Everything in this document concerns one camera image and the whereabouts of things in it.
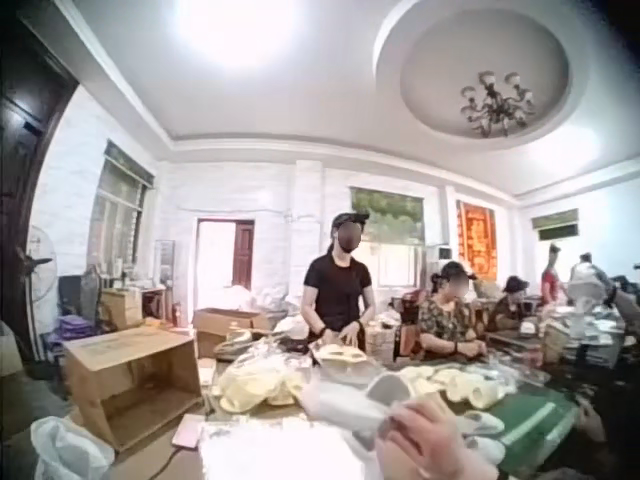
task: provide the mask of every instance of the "white wall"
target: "white wall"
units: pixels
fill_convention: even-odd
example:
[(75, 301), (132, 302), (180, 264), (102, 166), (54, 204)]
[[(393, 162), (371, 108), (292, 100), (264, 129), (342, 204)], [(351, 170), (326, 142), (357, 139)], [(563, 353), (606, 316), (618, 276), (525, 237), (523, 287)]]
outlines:
[(254, 220), (252, 290), (287, 287), (292, 174), (292, 165), (275, 163), (163, 164), (156, 232), (176, 242), (174, 301), (187, 318), (198, 218)]
[(362, 172), (323, 168), (320, 161), (164, 164), (158, 238), (176, 241), (176, 301), (193, 307), (195, 226), (201, 218), (256, 222), (252, 290), (301, 292), (309, 263), (327, 248), (333, 217), (351, 211), (350, 187), (424, 199), (427, 243), (442, 241), (437, 188)]
[[(578, 255), (589, 251), (594, 263), (609, 275), (626, 275), (637, 281), (638, 273), (632, 266), (640, 262), (640, 178), (521, 211), (523, 274), (532, 282), (532, 291), (539, 290), (536, 265), (544, 263), (539, 257), (545, 252), (537, 248), (531, 219), (572, 208), (579, 209), (579, 236), (560, 253), (571, 256), (565, 263), (577, 263)], [(559, 273), (566, 277), (566, 272)]]
[[(156, 160), (79, 86), (51, 140), (31, 209), (30, 224), (42, 229), (53, 243), (58, 276), (79, 275), (86, 269), (91, 213), (107, 140), (112, 140), (154, 175), (157, 173)], [(151, 210), (148, 209), (148, 215), (152, 215)], [(150, 223), (143, 216), (143, 227), (150, 228)], [(139, 248), (145, 270), (150, 264), (144, 253), (152, 247), (154, 236), (148, 228), (142, 228)], [(54, 285), (50, 294), (36, 304), (40, 333), (52, 330), (55, 325), (56, 298)]]

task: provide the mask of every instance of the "green table mat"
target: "green table mat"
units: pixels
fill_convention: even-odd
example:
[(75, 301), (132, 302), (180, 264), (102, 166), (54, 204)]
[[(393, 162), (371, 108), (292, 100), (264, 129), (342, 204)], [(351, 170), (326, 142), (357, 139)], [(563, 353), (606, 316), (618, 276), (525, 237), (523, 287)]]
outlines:
[[(467, 403), (451, 407), (457, 414), (471, 409)], [(518, 393), (488, 410), (505, 425), (503, 432), (490, 436), (507, 448), (500, 467), (519, 479), (530, 477), (571, 431), (577, 412), (577, 406), (555, 390), (521, 385)]]

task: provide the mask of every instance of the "black cap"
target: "black cap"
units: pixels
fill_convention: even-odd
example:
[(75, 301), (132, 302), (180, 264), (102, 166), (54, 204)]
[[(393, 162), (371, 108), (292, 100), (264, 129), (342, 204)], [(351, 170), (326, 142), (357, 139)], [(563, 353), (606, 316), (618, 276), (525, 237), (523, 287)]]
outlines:
[(367, 223), (368, 219), (368, 213), (340, 213), (336, 215), (333, 222), (331, 222), (331, 230), (338, 230), (342, 225), (348, 222), (357, 223), (364, 229), (364, 224)]
[(453, 260), (447, 262), (444, 267), (442, 267), (439, 277), (444, 280), (456, 280), (463, 277), (467, 277), (469, 280), (476, 280), (478, 278), (473, 272), (468, 273), (460, 262)]
[(504, 286), (504, 293), (518, 293), (529, 288), (529, 282), (525, 282), (520, 277), (511, 275), (507, 278), (507, 284)]

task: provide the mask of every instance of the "chandelier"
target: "chandelier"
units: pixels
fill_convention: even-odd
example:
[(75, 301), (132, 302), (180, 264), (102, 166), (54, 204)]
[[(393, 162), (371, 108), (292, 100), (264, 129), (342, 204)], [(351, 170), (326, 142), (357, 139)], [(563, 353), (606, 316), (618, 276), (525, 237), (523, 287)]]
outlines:
[(460, 92), (469, 102), (460, 109), (460, 113), (471, 124), (471, 128), (487, 138), (491, 135), (493, 125), (500, 125), (505, 137), (509, 135), (512, 123), (520, 128), (526, 127), (527, 116), (535, 113), (533, 93), (520, 86), (520, 75), (514, 72), (504, 78), (505, 83), (515, 90), (515, 97), (504, 97), (496, 90), (496, 76), (493, 72), (482, 72), (478, 78), (486, 92), (482, 104), (476, 100), (475, 88), (464, 87)]

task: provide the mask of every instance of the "green curtain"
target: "green curtain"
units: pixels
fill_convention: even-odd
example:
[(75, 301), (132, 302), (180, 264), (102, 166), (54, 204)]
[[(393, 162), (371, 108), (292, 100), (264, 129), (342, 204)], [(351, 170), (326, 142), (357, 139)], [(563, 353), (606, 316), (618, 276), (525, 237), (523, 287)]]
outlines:
[(424, 245), (422, 198), (365, 188), (351, 188), (351, 204), (369, 213), (363, 240), (374, 243)]

